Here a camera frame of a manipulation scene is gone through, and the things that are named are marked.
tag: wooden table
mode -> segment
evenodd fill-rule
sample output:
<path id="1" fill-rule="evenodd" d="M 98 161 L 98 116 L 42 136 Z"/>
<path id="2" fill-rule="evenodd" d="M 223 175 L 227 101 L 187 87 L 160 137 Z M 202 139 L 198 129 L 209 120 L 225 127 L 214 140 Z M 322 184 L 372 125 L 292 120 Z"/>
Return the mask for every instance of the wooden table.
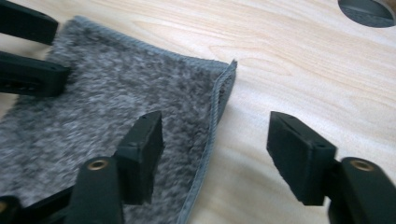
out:
<path id="1" fill-rule="evenodd" d="M 239 62 L 191 223 L 328 223 L 296 201 L 266 151 L 271 110 L 379 164 L 396 183 L 396 27 L 346 18 L 331 1 L 13 1 L 61 23 L 75 15 L 163 49 Z M 0 35 L 0 50 L 43 59 L 49 47 Z M 0 94 L 1 113 L 14 96 Z"/>

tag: gray felt cloth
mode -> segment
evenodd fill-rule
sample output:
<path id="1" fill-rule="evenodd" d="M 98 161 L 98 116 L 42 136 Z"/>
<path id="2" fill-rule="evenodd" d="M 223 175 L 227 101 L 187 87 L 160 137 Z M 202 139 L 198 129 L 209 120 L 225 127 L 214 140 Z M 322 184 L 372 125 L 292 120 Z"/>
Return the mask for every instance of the gray felt cloth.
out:
<path id="1" fill-rule="evenodd" d="M 161 110 L 152 203 L 125 206 L 125 223 L 186 223 L 236 62 L 178 55 L 82 17 L 58 34 L 48 61 L 73 72 L 59 97 L 20 96 L 2 119 L 0 195 L 29 205 L 72 186 L 84 161 L 111 156 L 139 116 Z"/>

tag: wood grain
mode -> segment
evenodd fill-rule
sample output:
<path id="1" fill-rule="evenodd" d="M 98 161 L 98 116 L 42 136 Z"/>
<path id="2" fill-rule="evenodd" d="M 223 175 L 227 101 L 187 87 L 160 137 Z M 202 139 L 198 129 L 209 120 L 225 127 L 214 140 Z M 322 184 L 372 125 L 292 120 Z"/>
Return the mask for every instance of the wood grain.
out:
<path id="1" fill-rule="evenodd" d="M 83 15 L 163 49 L 239 62 L 191 223 L 328 223 L 304 207 L 268 155 L 271 110 L 379 164 L 396 183 L 396 27 L 359 25 L 337 0 L 13 1 L 65 23 Z M 0 35 L 0 50 L 42 59 L 49 47 Z M 2 113 L 13 102 L 0 95 Z"/>

